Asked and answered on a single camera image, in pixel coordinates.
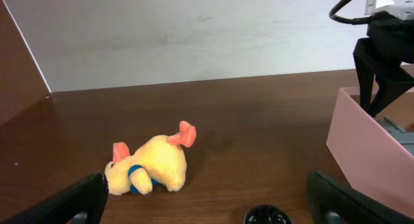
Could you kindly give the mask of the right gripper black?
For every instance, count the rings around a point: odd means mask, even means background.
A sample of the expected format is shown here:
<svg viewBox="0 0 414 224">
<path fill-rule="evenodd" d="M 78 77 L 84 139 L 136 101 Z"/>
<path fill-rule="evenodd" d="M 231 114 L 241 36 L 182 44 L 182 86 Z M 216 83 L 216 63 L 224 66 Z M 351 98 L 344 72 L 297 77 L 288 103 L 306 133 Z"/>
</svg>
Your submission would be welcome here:
<svg viewBox="0 0 414 224">
<path fill-rule="evenodd" d="M 401 67 L 403 62 L 413 64 L 413 20 L 379 13 L 367 21 L 368 38 L 356 42 L 353 58 L 360 106 L 376 117 L 413 88 L 412 75 Z"/>
</svg>

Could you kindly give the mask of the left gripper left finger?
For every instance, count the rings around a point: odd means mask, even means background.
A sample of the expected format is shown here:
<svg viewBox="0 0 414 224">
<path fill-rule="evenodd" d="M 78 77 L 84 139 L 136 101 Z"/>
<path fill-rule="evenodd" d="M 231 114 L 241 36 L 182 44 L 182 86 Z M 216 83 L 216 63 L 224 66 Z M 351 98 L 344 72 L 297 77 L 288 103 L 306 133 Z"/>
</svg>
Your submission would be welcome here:
<svg viewBox="0 0 414 224">
<path fill-rule="evenodd" d="M 3 223 L 99 223 L 108 196 L 106 176 L 94 172 Z"/>
</svg>

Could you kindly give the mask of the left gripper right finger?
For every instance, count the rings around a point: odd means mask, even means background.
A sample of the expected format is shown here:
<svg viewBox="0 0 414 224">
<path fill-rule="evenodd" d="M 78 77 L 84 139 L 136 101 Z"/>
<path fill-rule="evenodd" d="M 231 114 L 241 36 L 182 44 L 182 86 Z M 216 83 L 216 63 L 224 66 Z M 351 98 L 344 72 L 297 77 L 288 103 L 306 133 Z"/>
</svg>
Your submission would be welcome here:
<svg viewBox="0 0 414 224">
<path fill-rule="evenodd" d="M 413 224 L 413 219 L 319 171 L 305 187 L 314 223 Z"/>
</svg>

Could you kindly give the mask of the yellow grey toy truck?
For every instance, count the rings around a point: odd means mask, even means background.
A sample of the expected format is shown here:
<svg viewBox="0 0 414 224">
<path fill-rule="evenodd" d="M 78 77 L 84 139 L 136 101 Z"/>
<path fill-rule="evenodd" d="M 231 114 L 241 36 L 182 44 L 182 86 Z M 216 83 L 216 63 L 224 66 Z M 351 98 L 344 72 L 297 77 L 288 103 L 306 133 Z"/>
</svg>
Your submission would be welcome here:
<svg viewBox="0 0 414 224">
<path fill-rule="evenodd" d="M 413 145 L 413 131 L 405 130 L 388 117 L 378 123 L 401 145 Z"/>
</svg>

